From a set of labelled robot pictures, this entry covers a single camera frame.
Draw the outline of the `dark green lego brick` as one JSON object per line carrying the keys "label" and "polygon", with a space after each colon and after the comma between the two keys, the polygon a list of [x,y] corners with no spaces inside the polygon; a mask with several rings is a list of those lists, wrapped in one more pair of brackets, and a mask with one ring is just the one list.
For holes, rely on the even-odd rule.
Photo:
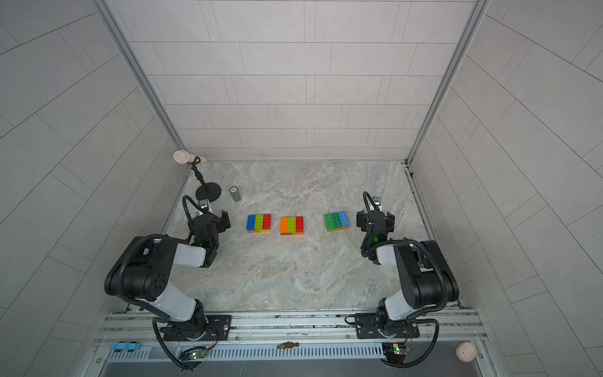
{"label": "dark green lego brick", "polygon": [[333,229],[340,229],[340,228],[342,228],[342,220],[341,220],[341,216],[340,216],[339,212],[333,213],[331,215],[331,222],[332,222],[332,228]]}
{"label": "dark green lego brick", "polygon": [[327,213],[324,215],[324,224],[325,224],[325,228],[328,232],[331,232],[335,229],[336,218],[334,216],[335,216],[335,213]]}

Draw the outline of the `red lego brick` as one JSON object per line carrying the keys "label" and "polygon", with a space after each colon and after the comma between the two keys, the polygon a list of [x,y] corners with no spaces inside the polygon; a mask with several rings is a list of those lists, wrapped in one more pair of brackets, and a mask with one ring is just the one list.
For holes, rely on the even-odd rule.
{"label": "red lego brick", "polygon": [[272,216],[265,214],[262,215],[262,230],[265,232],[270,232],[272,228]]}
{"label": "red lego brick", "polygon": [[304,218],[302,216],[295,218],[295,232],[297,234],[303,234],[305,232]]}

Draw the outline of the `long orange lego brick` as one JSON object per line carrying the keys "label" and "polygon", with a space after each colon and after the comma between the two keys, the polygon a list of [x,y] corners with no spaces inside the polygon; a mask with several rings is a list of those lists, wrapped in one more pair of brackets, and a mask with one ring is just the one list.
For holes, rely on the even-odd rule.
{"label": "long orange lego brick", "polygon": [[288,235],[289,233],[289,218],[283,217],[280,219],[280,234]]}

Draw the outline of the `small dark blue lego brick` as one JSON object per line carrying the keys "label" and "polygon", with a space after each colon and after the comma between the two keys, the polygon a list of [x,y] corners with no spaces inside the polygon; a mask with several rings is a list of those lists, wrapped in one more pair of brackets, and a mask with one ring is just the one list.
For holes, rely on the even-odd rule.
{"label": "small dark blue lego brick", "polygon": [[256,231],[255,223],[256,223],[256,216],[255,215],[249,215],[247,217],[247,231],[248,232],[255,232]]}

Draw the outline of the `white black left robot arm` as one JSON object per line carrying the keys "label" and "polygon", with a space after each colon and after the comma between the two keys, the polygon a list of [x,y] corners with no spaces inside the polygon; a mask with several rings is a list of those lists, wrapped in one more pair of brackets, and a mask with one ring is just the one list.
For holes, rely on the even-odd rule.
{"label": "white black left robot arm", "polygon": [[231,227],[223,210],[189,220],[191,242],[152,234],[133,238],[105,278],[107,295],[147,309],[171,322],[204,319],[199,300],[190,298],[171,283],[174,266],[208,268],[218,254],[219,234]]}

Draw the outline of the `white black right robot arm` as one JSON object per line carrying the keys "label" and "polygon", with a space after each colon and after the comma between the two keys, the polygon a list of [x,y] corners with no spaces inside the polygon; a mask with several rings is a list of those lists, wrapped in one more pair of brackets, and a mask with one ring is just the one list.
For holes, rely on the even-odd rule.
{"label": "white black right robot arm", "polygon": [[365,233],[361,255],[376,265],[397,268],[400,289],[383,299],[377,321],[386,326],[437,312],[459,298],[459,286],[434,240],[389,240],[395,217],[379,210],[356,213],[356,226]]}

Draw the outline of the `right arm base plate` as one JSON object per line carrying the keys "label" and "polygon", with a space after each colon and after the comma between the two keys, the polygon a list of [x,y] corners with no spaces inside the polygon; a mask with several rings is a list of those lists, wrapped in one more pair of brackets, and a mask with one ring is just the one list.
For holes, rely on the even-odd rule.
{"label": "right arm base plate", "polygon": [[345,318],[345,323],[356,330],[358,339],[417,339],[416,324],[406,320],[390,320],[385,314],[356,313]]}

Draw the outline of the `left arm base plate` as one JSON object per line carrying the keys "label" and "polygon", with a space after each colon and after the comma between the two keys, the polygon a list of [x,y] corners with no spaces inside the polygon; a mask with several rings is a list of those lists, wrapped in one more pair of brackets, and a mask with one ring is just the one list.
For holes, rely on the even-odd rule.
{"label": "left arm base plate", "polygon": [[205,315],[187,322],[154,323],[154,331],[168,342],[226,341],[232,323],[230,315]]}

